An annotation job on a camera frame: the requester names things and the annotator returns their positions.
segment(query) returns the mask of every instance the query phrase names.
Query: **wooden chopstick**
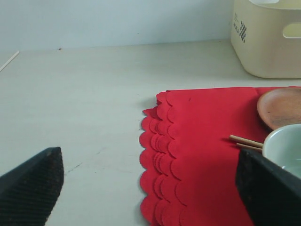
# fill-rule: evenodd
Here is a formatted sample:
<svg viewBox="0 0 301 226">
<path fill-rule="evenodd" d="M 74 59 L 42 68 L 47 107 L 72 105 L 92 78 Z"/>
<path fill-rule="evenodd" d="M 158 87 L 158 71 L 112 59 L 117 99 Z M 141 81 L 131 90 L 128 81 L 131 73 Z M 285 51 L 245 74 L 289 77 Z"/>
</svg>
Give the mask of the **wooden chopstick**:
<svg viewBox="0 0 301 226">
<path fill-rule="evenodd" d="M 242 137 L 238 137 L 238 136 L 235 136 L 235 135 L 230 135 L 229 139 L 233 140 L 233 141 L 235 141 L 237 143 L 247 145 L 247 146 L 252 146 L 252 147 L 256 147 L 256 148 L 260 148 L 260 149 L 262 149 L 262 147 L 263 147 L 263 143 L 259 143 L 259 142 L 252 141 L 252 140 L 248 140 L 248 139 L 245 139 L 245 138 L 242 138 Z"/>
<path fill-rule="evenodd" d="M 259 153 L 262 153 L 262 149 L 258 148 L 258 147 L 253 147 L 253 146 L 244 145 L 244 144 L 240 144 L 240 143 L 236 143 L 236 145 L 238 147 L 244 147 L 244 148 L 252 149 L 252 150 L 255 150 L 255 151 L 259 152 Z"/>
</svg>

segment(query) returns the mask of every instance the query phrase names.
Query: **white table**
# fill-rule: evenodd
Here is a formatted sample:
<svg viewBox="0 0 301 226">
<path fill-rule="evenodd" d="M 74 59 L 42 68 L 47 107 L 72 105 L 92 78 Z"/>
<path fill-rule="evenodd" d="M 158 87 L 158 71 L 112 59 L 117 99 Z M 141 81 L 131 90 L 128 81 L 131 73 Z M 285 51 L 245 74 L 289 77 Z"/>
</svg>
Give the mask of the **white table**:
<svg viewBox="0 0 301 226">
<path fill-rule="evenodd" d="M 301 85 L 246 73 L 230 42 L 21 52 L 0 73 L 0 172 L 51 146 L 65 183 L 48 226 L 147 225 L 142 110 L 172 89 Z"/>
</svg>

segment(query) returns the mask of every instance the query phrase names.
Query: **wooden saucer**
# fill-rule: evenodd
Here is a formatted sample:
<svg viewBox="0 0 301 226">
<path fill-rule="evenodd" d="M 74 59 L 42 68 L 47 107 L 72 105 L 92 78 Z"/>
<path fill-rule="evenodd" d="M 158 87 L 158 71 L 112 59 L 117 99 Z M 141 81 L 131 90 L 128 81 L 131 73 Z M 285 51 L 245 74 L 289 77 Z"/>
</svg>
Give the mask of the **wooden saucer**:
<svg viewBox="0 0 301 226">
<path fill-rule="evenodd" d="M 263 94 L 257 111 L 271 129 L 301 124 L 301 88 L 279 88 Z"/>
</svg>

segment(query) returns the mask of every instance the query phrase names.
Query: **red napkin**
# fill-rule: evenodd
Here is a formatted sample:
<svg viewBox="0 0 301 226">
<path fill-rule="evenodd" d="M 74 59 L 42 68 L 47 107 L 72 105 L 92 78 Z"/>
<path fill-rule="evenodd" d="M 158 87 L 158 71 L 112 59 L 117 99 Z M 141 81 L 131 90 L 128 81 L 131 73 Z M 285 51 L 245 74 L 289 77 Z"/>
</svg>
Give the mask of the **red napkin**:
<svg viewBox="0 0 301 226">
<path fill-rule="evenodd" d="M 176 90 L 145 110 L 147 193 L 141 212 L 153 226 L 251 226 L 235 187 L 239 150 L 230 134 L 263 142 L 268 134 L 257 100 L 274 88 Z"/>
</svg>

